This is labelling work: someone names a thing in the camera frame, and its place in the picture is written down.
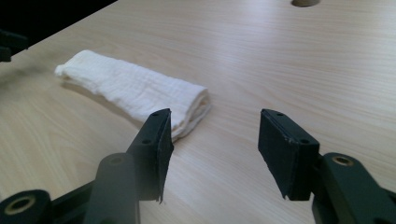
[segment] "towel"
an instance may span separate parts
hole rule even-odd
[[[208,90],[203,86],[90,50],[58,65],[55,76],[103,95],[142,122],[151,113],[170,108],[174,142],[190,133],[211,107]]]

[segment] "tabletop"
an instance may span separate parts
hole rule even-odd
[[[285,201],[257,149],[262,108],[396,191],[395,12],[391,0],[119,0],[0,64],[0,198],[64,195],[138,133],[54,75],[84,49],[209,90],[212,109],[175,142],[163,203],[140,203],[144,224],[314,223],[311,202]]]

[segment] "folded white towel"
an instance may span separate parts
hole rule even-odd
[[[83,50],[67,63],[58,65],[55,75],[93,94],[103,95],[142,122],[151,113],[170,108],[173,141],[192,131],[211,106],[205,87],[90,50]]]

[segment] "light wood surface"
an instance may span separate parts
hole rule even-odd
[[[55,199],[137,134],[141,124],[53,75],[83,49],[209,89],[213,108],[175,143],[164,202],[141,203],[144,224],[314,223],[311,202],[281,198],[257,149],[262,108],[396,191],[395,31],[391,0],[119,0],[0,63],[0,197]]]

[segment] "wood grain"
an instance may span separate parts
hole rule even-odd
[[[395,11],[390,0],[119,0],[0,64],[1,198],[57,198],[137,134],[141,124],[54,77],[83,49],[209,88],[213,108],[175,143],[164,202],[141,203],[142,223],[314,223],[258,152],[262,108],[396,191]]]

